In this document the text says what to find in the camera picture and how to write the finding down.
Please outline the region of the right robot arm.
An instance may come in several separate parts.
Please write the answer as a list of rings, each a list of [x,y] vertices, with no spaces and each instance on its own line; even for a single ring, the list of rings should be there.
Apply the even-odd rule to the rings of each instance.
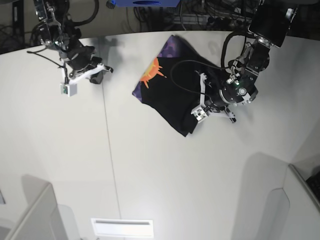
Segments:
[[[101,84],[104,72],[112,73],[110,66],[103,64],[103,59],[94,56],[94,46],[83,45],[80,26],[91,23],[98,14],[100,3],[94,1],[92,15],[83,21],[73,21],[68,0],[35,0],[35,12],[39,20],[35,27],[40,42],[45,49],[58,52],[62,69],[63,86],[75,85],[77,81],[88,79],[91,83]]]

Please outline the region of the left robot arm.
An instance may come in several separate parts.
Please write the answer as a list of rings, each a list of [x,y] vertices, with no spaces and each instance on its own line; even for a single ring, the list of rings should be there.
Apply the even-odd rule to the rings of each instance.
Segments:
[[[223,117],[236,122],[231,106],[250,104],[258,95],[255,85],[260,72],[270,63],[271,47],[280,48],[291,27],[301,1],[299,0],[261,0],[248,29],[242,36],[253,42],[245,42],[240,56],[225,63],[228,43],[239,33],[232,32],[222,46],[220,66],[199,60],[179,60],[170,73],[183,64],[195,64],[199,76],[199,89],[180,89],[195,94],[189,123],[197,125],[210,116]]]

